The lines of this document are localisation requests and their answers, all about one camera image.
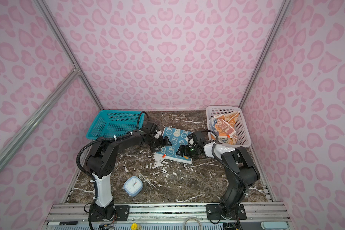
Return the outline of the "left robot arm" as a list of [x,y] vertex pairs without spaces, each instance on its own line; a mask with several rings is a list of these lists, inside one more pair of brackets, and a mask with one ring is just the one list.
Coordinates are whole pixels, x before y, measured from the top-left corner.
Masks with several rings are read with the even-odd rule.
[[138,145],[148,145],[152,152],[172,146],[159,131],[135,130],[121,137],[99,138],[91,142],[89,156],[85,161],[85,173],[94,184],[95,197],[90,205],[88,222],[114,221],[117,211],[111,189],[111,174],[115,168],[117,154]]

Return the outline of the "white plastic basket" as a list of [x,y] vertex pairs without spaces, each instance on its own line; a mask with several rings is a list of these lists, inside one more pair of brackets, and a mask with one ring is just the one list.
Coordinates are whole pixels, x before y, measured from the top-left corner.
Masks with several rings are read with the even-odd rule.
[[[219,143],[228,147],[250,147],[252,144],[243,112],[240,108],[228,105],[212,105],[206,108],[207,126],[218,135]],[[232,134],[217,132],[214,120],[225,120],[232,128]]]

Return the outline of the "teal plastic basket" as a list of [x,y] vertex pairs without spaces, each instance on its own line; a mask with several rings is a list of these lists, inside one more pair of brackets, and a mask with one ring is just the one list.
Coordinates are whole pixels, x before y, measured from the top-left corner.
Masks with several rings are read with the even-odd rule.
[[103,110],[91,124],[86,138],[96,140],[100,137],[113,138],[114,136],[123,136],[137,129],[137,119],[139,128],[142,127],[145,115],[140,111],[122,111],[122,110]]

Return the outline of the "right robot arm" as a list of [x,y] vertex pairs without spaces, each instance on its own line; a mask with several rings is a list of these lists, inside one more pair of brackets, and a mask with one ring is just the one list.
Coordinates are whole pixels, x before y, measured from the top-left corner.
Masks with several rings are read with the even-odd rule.
[[227,147],[208,141],[202,144],[181,145],[177,156],[198,159],[200,156],[213,158],[224,168],[228,187],[221,196],[216,209],[209,208],[208,215],[210,221],[235,218],[246,219],[242,201],[247,196],[250,187],[259,179],[260,173],[253,162],[252,157],[244,147]]

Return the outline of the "blue bunny pattern towel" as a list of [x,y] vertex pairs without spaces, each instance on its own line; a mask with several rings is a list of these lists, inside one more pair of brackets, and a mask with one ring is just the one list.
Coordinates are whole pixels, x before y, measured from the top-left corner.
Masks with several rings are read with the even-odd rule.
[[162,147],[161,151],[156,152],[156,155],[160,155],[163,159],[172,160],[180,163],[192,163],[192,159],[188,157],[181,157],[176,155],[181,145],[187,145],[188,135],[190,131],[181,130],[172,127],[166,127],[163,131],[163,137],[167,137],[171,142],[171,146]]

